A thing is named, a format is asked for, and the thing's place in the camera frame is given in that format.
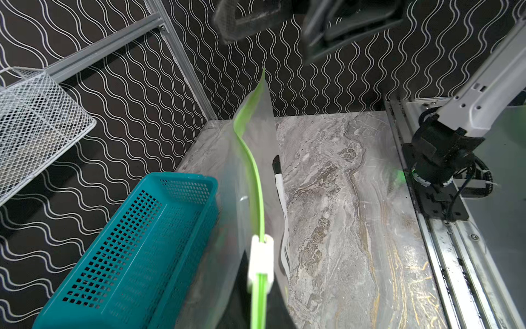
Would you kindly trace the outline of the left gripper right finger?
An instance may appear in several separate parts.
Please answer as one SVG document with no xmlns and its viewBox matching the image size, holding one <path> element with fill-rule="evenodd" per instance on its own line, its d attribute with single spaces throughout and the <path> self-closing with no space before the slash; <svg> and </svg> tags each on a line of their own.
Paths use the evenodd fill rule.
<svg viewBox="0 0 526 329">
<path fill-rule="evenodd" d="M 404 1 L 310 1 L 301 35 L 305 63 L 397 26 L 404 12 Z"/>
</svg>

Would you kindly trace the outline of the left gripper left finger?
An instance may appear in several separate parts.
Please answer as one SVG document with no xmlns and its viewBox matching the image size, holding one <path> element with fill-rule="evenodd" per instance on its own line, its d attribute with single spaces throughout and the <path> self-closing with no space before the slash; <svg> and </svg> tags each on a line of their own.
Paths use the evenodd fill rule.
<svg viewBox="0 0 526 329">
<path fill-rule="evenodd" d="M 304 13 L 304 1 L 264 1 L 262 10 L 236 18 L 239 1 L 219 1 L 213 22 L 225 44 L 240 41 Z"/>
</svg>

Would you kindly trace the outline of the clear zip-top bag green seal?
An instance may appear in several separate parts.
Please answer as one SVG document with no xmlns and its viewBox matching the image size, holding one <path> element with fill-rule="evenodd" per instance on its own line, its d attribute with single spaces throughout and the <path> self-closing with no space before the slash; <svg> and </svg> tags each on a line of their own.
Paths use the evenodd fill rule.
<svg viewBox="0 0 526 329">
<path fill-rule="evenodd" d="M 294 328 L 289 220 L 266 78 L 230 120 L 206 123 L 179 171 L 216 179 L 219 217 L 177 328 Z"/>
</svg>

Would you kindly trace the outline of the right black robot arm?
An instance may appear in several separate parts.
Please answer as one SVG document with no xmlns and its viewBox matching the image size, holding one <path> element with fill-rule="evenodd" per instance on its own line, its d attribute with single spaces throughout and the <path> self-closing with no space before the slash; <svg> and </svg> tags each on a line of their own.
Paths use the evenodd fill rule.
<svg viewBox="0 0 526 329">
<path fill-rule="evenodd" d="M 466 221 L 460 201 L 464 186 L 454 175 L 467 173 L 468 184 L 478 159 L 473 153 L 498 116 L 525 88 L 525 16 L 472 78 L 445 105 L 420 114 L 410 143 L 402 146 L 408 175 L 421 212 L 446 222 Z"/>
</svg>

